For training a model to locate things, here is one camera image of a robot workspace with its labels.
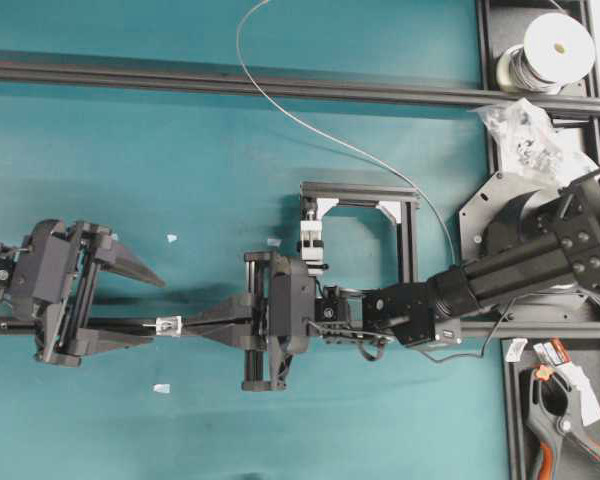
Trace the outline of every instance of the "white paper scrap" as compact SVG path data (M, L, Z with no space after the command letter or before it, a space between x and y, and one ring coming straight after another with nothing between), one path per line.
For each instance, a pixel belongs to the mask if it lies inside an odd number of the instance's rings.
M170 383L156 383L153 386L153 391L156 393L161 393L163 395L169 395L171 393L171 384Z

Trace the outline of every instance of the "plastic bag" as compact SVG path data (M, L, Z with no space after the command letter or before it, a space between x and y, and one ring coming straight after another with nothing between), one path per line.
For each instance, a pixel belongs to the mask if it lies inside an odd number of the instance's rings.
M547 112L523 98L475 110L500 148L501 171L563 187L597 168L561 141Z

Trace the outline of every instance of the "robotic arm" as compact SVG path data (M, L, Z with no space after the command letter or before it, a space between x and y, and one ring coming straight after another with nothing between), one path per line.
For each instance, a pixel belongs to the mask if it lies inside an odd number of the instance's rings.
M46 220L21 247L0 244L0 303L11 306L16 322L33 323L37 361L77 367L85 355L150 341L89 328L100 272L164 286L101 225L77 222L67 228L59 220Z
M328 268L321 220L336 205L375 208L396 226L398 283L365 291L320 285ZM0 245L0 302L10 299L15 317L0 319L0 333L33 333L36 359L70 366L153 336L203 336L244 350L242 388L269 391L286 388L310 337L354 343L377 360L394 339L416 348L460 343L463 317L555 286L600 296L600 169L559 192L513 195L485 226L477 258L426 282L415 281L416 207L410 189L303 184L299 257L247 253L245 293L197 315L157 319L90 318L101 271L163 282L105 227L42 222L21 248ZM353 300L362 303L361 319L352 318Z

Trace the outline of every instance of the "spool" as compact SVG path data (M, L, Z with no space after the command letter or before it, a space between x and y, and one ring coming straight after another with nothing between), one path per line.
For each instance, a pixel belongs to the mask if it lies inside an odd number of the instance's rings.
M584 26L568 15L547 13L531 22L524 43L500 57L496 79L505 92L555 95L582 80L595 59L593 39Z

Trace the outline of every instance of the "metal bracket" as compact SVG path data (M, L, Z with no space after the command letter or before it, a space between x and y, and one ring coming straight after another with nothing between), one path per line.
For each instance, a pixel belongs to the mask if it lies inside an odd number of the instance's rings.
M298 252L309 267L309 275L322 275L324 263L322 219L333 207L374 208L397 227L399 282L417 277L415 211L419 196L413 188L303 182L302 217Z

